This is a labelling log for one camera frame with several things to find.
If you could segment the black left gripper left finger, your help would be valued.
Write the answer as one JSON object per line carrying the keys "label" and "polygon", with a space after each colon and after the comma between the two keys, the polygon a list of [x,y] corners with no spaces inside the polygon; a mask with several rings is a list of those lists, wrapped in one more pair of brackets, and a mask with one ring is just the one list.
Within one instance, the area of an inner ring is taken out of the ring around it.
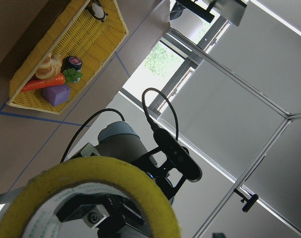
{"label": "black left gripper left finger", "polygon": [[108,218],[108,211],[99,195],[75,195],[67,199],[55,215],[62,223],[83,220],[94,229]]}

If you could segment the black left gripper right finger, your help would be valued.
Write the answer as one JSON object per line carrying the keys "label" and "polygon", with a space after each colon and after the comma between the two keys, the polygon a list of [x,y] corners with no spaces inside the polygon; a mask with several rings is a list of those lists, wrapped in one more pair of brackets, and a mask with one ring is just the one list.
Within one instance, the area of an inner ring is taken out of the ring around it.
{"label": "black left gripper right finger", "polygon": [[119,215],[125,221],[129,221],[132,224],[144,224],[145,221],[140,211],[129,198],[115,194],[106,194],[104,198],[105,207],[109,215]]}

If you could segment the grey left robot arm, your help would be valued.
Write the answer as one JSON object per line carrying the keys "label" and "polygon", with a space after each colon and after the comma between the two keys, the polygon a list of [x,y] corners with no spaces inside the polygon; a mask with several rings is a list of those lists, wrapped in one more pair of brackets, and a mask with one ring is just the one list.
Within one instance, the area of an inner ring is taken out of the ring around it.
{"label": "grey left robot arm", "polygon": [[[109,124],[98,134],[98,142],[97,146],[87,143],[72,158],[100,155],[131,164],[147,152],[140,137],[125,121]],[[142,234],[147,230],[144,218],[129,198],[107,192],[77,193],[67,199],[56,216],[63,223],[82,219],[87,226],[98,228],[101,236],[115,234],[123,227]]]}

